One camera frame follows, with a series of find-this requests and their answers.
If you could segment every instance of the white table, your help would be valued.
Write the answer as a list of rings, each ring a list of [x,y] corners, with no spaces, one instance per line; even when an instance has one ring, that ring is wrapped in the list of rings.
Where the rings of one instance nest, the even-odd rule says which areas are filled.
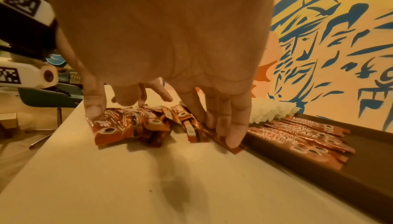
[[[149,90],[147,103],[172,106],[172,96],[163,103]],[[160,149],[98,149],[80,104],[0,195],[0,223],[375,221],[266,159],[190,144],[184,133],[172,132]]]

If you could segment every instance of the wooden floor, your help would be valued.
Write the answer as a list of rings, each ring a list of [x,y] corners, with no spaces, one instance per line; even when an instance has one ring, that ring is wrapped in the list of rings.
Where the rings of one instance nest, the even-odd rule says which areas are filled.
[[[74,109],[63,109],[65,120]],[[29,145],[45,137],[45,133],[25,133],[26,129],[55,129],[56,109],[26,106],[14,88],[0,88],[0,113],[16,112],[20,130],[9,139],[0,138],[0,192],[29,162],[39,148],[29,150]]]

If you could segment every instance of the tray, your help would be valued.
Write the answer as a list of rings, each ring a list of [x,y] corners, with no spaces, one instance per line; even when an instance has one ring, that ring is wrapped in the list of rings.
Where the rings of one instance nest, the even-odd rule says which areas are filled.
[[[356,149],[343,168],[333,170],[311,162],[247,134],[243,140],[251,152],[265,156],[330,191],[342,200],[393,223],[393,133],[359,127],[351,124],[296,114],[307,120],[347,128],[343,140]]]

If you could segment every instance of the green chair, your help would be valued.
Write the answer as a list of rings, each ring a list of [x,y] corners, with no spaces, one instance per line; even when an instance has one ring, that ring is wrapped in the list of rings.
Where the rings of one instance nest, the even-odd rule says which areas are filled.
[[[76,108],[83,100],[83,91],[79,87],[61,83],[57,84],[55,87],[46,89],[18,88],[18,91],[20,99],[28,106],[57,108],[57,127],[63,122],[61,108]],[[36,145],[44,143],[56,130],[41,129],[29,130],[26,132],[42,131],[51,132],[51,134],[31,144],[29,149],[33,149]]]

